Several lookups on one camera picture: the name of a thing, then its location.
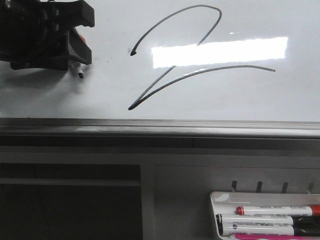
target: whiteboard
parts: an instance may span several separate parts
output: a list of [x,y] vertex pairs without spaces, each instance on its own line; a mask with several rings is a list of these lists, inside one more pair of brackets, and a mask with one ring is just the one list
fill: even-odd
[[[1,62],[1,118],[319,122],[319,0],[87,2],[95,9],[96,27],[78,28],[93,52],[84,79],[72,71],[13,71]],[[152,26],[194,5],[222,13],[201,44],[219,19],[216,9],[194,7],[169,18],[130,56]],[[128,110],[173,65],[149,93],[187,78]],[[275,72],[205,72],[243,65]]]

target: handwritten number 2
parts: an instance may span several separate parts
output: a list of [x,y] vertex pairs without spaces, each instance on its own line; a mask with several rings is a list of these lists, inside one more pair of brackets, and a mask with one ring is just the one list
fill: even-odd
[[[161,21],[159,21],[157,24],[155,24],[153,27],[151,27],[139,40],[138,42],[135,44],[135,46],[133,47],[130,56],[134,56],[137,54],[137,48],[139,47],[140,43],[146,38],[147,35],[149,35],[155,28],[157,28],[160,24],[162,24],[163,22],[165,22],[166,20],[170,19],[171,17],[180,14],[184,11],[190,10],[190,9],[194,9],[194,8],[209,8],[215,11],[219,12],[219,17],[216,20],[216,22],[214,23],[214,25],[210,28],[210,30],[205,34],[205,36],[200,40],[200,42],[197,44],[197,46],[201,45],[207,38],[208,36],[215,30],[215,28],[218,26],[218,24],[220,23],[221,19],[222,19],[222,11],[214,6],[209,6],[209,5],[193,5],[193,6],[189,6],[186,8],[183,8],[179,11],[176,11],[174,13],[172,13],[171,15],[165,17],[164,19],[162,19]],[[150,98],[151,96],[153,96],[154,94],[160,92],[161,90],[179,82],[182,81],[184,79],[187,78],[191,78],[193,76],[196,75],[200,75],[200,74],[205,74],[205,73],[209,73],[209,72],[214,72],[214,71],[220,71],[220,70],[227,70],[227,69],[239,69],[239,68],[254,68],[254,69],[260,69],[260,70],[265,70],[265,71],[271,71],[271,72],[275,72],[276,70],[271,69],[271,68],[267,68],[267,67],[261,67],[261,66],[255,66],[255,65],[234,65],[234,66],[225,66],[225,67],[217,67],[217,68],[211,68],[211,69],[207,69],[207,70],[203,70],[203,71],[198,71],[192,74],[189,74],[187,76],[183,76],[180,78],[177,78],[159,88],[157,88],[156,90],[152,91],[151,93],[149,93],[148,95],[146,95],[161,79],[163,79],[167,74],[169,74],[172,70],[174,70],[177,66],[171,66],[167,71],[165,71],[160,77],[158,77],[135,101],[134,103],[129,107],[129,110],[133,110],[136,107],[138,107],[141,103],[143,103],[145,100],[147,100],[148,98]]]

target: pink marker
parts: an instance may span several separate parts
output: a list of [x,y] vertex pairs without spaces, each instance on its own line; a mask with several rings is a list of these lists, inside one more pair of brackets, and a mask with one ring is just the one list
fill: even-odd
[[285,235],[233,235],[238,240],[320,240],[317,236],[285,236]]

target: marker tray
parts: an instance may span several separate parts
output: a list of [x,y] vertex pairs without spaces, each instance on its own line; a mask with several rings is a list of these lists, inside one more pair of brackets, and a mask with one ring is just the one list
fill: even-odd
[[214,191],[210,194],[211,220],[214,239],[230,240],[221,236],[216,220],[217,214],[236,214],[239,206],[308,206],[320,204],[320,194],[248,193]]

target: black mount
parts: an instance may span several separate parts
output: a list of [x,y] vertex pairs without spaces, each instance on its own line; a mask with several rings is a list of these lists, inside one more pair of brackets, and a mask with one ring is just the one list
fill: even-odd
[[69,60],[90,65],[92,52],[75,27],[95,26],[84,0],[0,0],[0,61],[14,70],[68,70]]

